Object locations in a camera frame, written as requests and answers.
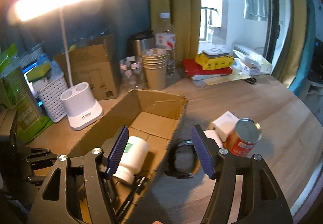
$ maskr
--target metal screw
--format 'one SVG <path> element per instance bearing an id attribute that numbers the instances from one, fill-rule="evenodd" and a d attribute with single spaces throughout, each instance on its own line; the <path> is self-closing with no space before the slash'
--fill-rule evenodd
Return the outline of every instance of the metal screw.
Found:
<path id="1" fill-rule="evenodd" d="M 100 154 L 101 153 L 101 149 L 100 148 L 94 148 L 94 149 L 92 149 L 92 153 L 93 154 Z"/>
<path id="2" fill-rule="evenodd" d="M 226 148 L 220 148 L 219 153 L 222 155 L 228 154 L 228 150 Z"/>
<path id="3" fill-rule="evenodd" d="M 65 161 L 67 160 L 67 156 L 66 155 L 60 155 L 59 156 L 59 161 Z"/>
<path id="4" fill-rule="evenodd" d="M 257 161 L 261 161 L 262 156 L 260 156 L 259 154 L 254 154 L 254 159 Z"/>

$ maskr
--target cardboard packaging box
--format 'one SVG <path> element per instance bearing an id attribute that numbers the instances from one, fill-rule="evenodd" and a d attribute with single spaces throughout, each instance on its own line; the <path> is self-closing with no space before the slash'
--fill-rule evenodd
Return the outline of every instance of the cardboard packaging box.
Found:
<path id="1" fill-rule="evenodd" d="M 122 223 L 125 223 L 135 209 L 135 205 L 145 195 L 154 179 L 162 172 L 172 142 L 180 134 L 182 118 L 187 99 L 171 93 L 153 90 L 132 90 L 128 92 L 98 123 L 96 123 L 74 146 L 69 156 L 83 156 L 91 149 L 100 147 L 107 138 L 112 138 L 121 125 L 129 127 L 129 136 L 137 136 L 147 141 L 149 152 L 142 167 L 141 176 L 150 181 L 143 192 L 135 194 L 133 204 Z M 116 183 L 119 207 L 130 194 L 131 187 Z M 81 203 L 83 220 L 87 219 L 86 200 Z"/>
<path id="2" fill-rule="evenodd" d="M 122 77 L 114 52 L 114 36 L 90 40 L 87 45 L 68 54 L 74 85 L 88 82 L 97 100 L 118 98 Z M 69 86 L 65 54 L 56 54 L 54 59 Z"/>
<path id="3" fill-rule="evenodd" d="M 209 124 L 208 129 L 215 130 L 222 142 L 225 143 L 228 136 L 234 131 L 235 124 L 237 124 L 238 121 L 239 119 L 235 115 L 227 111 L 222 116 L 212 121 Z"/>

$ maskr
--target white lamp base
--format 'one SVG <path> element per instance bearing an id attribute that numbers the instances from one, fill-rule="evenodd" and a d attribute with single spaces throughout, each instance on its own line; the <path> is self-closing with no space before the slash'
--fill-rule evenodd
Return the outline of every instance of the white lamp base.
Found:
<path id="1" fill-rule="evenodd" d="M 73 130 L 82 130 L 88 125 L 91 125 L 97 121 L 103 115 L 103 108 L 97 100 L 95 100 L 95 105 L 86 110 L 85 112 L 79 114 L 76 117 L 70 117 L 67 115 L 68 122 Z"/>
<path id="2" fill-rule="evenodd" d="M 103 115 L 103 108 L 93 97 L 86 82 L 64 91 L 60 100 L 67 111 L 69 124 L 74 130 L 82 130 Z"/>

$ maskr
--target green package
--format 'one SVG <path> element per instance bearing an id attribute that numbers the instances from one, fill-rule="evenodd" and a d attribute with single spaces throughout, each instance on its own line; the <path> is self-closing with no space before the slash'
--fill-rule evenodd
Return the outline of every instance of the green package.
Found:
<path id="1" fill-rule="evenodd" d="M 12 45 L 0 55 L 0 103 L 17 110 L 17 137 L 27 144 L 53 122 L 42 115 L 20 66 L 14 63 L 16 53 L 17 48 Z"/>

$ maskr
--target bottle cap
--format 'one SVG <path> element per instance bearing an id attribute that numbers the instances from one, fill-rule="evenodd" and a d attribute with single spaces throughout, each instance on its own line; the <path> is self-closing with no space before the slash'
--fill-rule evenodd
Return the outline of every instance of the bottle cap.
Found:
<path id="1" fill-rule="evenodd" d="M 168 18 L 171 18 L 171 14 L 170 13 L 160 13 L 159 17 L 168 19 Z"/>

